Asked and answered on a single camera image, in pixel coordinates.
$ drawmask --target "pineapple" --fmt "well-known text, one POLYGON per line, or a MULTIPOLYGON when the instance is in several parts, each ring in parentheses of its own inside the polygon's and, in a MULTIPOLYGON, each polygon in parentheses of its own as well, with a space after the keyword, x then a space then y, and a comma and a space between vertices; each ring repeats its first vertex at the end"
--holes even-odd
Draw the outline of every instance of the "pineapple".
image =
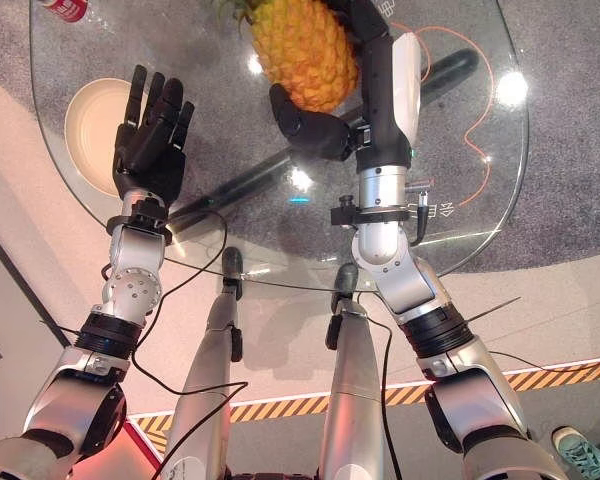
POLYGON ((321 0, 233 0, 251 25, 253 47, 271 83, 304 110, 330 112, 356 88, 353 48, 321 0))

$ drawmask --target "white wall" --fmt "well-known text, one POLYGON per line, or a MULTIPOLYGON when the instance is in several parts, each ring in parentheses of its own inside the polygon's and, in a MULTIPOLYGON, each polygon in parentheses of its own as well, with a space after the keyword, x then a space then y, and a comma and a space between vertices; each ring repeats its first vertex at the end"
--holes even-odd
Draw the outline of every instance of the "white wall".
POLYGON ((62 347, 0 262, 0 439, 22 433, 62 347))

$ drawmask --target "round glass table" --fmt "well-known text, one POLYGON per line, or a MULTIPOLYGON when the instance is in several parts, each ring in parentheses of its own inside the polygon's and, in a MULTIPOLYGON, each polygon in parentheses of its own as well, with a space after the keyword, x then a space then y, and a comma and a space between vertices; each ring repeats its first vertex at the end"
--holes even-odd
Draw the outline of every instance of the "round glass table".
MULTIPOLYGON (((375 3, 394 37, 416 31, 426 47, 424 67, 426 52, 434 64, 467 48, 479 59, 468 78, 422 106, 409 170, 412 181, 433 181, 427 235, 414 253, 448 273, 494 238, 515 204, 527 156, 524 79, 496 1, 375 3)), ((136 64, 180 78, 196 111, 167 257, 202 267, 217 253, 219 223, 190 214, 214 208, 227 218, 228 243, 243 252, 246 279, 329 289, 337 268, 352 259, 353 233, 330 224, 330 209, 342 195, 357 196, 355 158, 330 162, 288 147, 250 40, 248 28, 207 0, 89 0, 76 23, 33 0, 32 77, 42 132, 77 200, 105 224, 121 202, 92 186, 69 155, 63 127, 71 99, 98 78, 130 80, 136 64)), ((334 113, 355 120, 360 105, 356 93, 334 113)), ((415 211, 416 195, 410 202, 415 211)), ((415 221, 405 229, 414 236, 415 221)), ((219 263, 210 268, 218 270, 219 263)), ((375 288, 364 274, 358 287, 375 288)))

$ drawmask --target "orange cable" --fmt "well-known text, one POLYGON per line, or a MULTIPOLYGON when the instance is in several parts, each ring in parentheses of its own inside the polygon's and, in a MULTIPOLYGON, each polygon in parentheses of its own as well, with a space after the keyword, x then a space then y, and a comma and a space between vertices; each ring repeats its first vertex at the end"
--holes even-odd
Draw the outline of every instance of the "orange cable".
POLYGON ((406 25, 403 25, 401 23, 398 22, 391 22, 391 25, 399 28, 403 31, 406 32, 413 32, 416 36, 416 38, 418 39, 418 42, 420 43, 420 45, 423 46, 425 53, 427 55, 427 72, 425 73, 425 76, 423 77, 423 81, 429 76, 429 73, 431 71, 431 55, 429 53, 429 49, 426 47, 426 44, 424 43, 424 41, 421 40, 419 34, 423 33, 423 32, 428 32, 428 31, 433 31, 433 30, 438 30, 438 31, 442 31, 442 32, 446 32, 449 33, 451 35, 455 35, 459 38, 461 38, 462 40, 464 40, 465 42, 467 42, 469 45, 471 45, 474 49, 476 49, 476 51, 480 54, 480 56, 482 57, 482 60, 484 60, 484 63, 487 67, 487 71, 489 73, 489 81, 491 83, 490 85, 490 90, 489 90, 489 98, 487 101, 487 106, 484 109, 484 112, 482 112, 482 115, 478 118, 478 120, 471 125, 471 127, 469 127, 469 129, 464 133, 464 142, 473 150, 475 150, 481 157, 481 159, 483 161, 485 161, 486 163, 486 168, 485 168, 485 174, 484 174, 484 179, 482 181, 482 184, 480 185, 480 188, 478 188, 478 190, 473 193, 472 195, 470 195, 469 197, 465 198, 463 201, 461 201, 460 203, 458 203, 459 207, 465 206, 467 205, 469 202, 471 202, 472 200, 474 200, 476 197, 480 196, 480 194, 484 191, 484 189, 487 186, 487 183, 489 182, 489 178, 491 176, 491 165, 489 164, 489 162, 486 162, 486 158, 487 155, 482 151, 482 149, 480 147, 478 147, 475 143, 473 143, 471 141, 471 139, 469 139, 469 134, 471 132, 473 132, 476 128, 478 128, 478 126, 485 120, 485 118, 487 117, 487 115, 489 114, 489 112, 491 111, 491 107, 493 106, 493 94, 494 94, 494 90, 495 90, 495 80, 494 80, 494 76, 493 76, 493 70, 491 69, 491 64, 489 63, 489 60, 487 59, 487 56, 484 54, 484 51, 478 46, 477 43, 475 43, 473 40, 469 39, 467 36, 463 35, 460 32, 457 32, 451 28, 448 27, 443 27, 441 25, 428 25, 426 27, 422 27, 419 28, 418 30, 416 30, 415 32, 413 30, 411 30, 409 27, 407 27, 406 25))

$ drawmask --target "shoe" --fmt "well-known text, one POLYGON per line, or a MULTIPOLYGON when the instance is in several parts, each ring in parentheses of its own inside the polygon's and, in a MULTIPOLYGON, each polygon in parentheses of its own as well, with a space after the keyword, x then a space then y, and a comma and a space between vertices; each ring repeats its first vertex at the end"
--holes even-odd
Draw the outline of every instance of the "shoe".
POLYGON ((600 449, 572 427, 559 427, 551 435, 560 456, 586 480, 600 480, 600 449))

